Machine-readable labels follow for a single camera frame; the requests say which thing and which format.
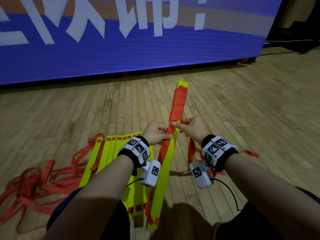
exclamation mark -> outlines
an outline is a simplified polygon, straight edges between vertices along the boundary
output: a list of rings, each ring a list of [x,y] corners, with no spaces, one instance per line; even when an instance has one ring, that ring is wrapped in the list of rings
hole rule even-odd
[[[198,0],[198,4],[206,4],[207,0]],[[205,24],[205,13],[197,13],[195,15],[195,23],[194,23],[194,30],[203,30],[203,26]]]

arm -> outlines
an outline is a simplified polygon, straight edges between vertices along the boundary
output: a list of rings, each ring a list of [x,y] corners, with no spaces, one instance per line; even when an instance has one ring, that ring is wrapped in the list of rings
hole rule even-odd
[[[200,145],[211,134],[200,117],[185,122],[188,125],[177,122],[173,125]],[[239,154],[231,155],[224,168],[244,196],[285,238],[320,237],[320,204],[308,195]]]
[[[166,129],[165,126],[152,122],[142,136],[150,146],[161,144],[161,141],[172,138],[172,135],[165,134]],[[128,156],[118,156],[79,191],[43,240],[100,239],[133,169],[134,164]]]

person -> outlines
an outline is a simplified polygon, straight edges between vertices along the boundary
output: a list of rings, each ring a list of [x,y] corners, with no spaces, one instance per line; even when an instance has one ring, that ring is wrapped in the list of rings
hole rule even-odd
[[[172,125],[203,146],[210,135],[201,117]],[[142,133],[148,146],[161,144],[172,135],[163,125],[150,123]],[[320,239],[320,199],[296,188],[270,171],[233,153],[217,165],[224,169],[248,199],[230,222],[216,224],[213,239]],[[119,153],[83,188],[75,190],[54,211],[43,240],[130,238],[130,222],[120,198],[136,161]]]

wristband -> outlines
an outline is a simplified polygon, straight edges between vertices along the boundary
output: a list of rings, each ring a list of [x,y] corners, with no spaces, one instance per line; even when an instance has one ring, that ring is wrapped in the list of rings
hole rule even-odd
[[[144,166],[145,162],[150,157],[149,143],[142,137],[133,137],[123,147],[119,149],[118,156],[126,155],[133,162],[132,175],[137,176],[137,168]]]
[[[224,170],[227,159],[232,154],[238,153],[235,145],[220,136],[214,135],[206,136],[201,143],[201,147],[202,157],[218,173]]]

wooden floor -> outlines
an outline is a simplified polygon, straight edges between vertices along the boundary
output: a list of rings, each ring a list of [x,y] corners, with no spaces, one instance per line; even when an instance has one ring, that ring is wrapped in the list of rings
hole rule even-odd
[[[253,65],[2,90],[0,192],[28,167],[43,167],[52,159],[56,168],[70,165],[73,154],[97,133],[134,133],[151,121],[168,125],[174,89],[184,80],[189,83],[184,118],[202,116],[213,134],[239,151],[260,154],[250,160],[320,196],[320,49],[303,55],[282,51],[265,49]],[[237,214],[224,185],[197,187],[187,172],[187,152],[188,140],[180,134],[160,226],[149,232],[141,227],[143,219],[136,219],[132,239],[210,239],[211,225]],[[242,208],[246,198],[230,178],[218,179],[233,189]],[[0,227],[2,239],[33,240],[44,234],[17,235],[18,218]],[[28,212],[21,230],[47,220]]]

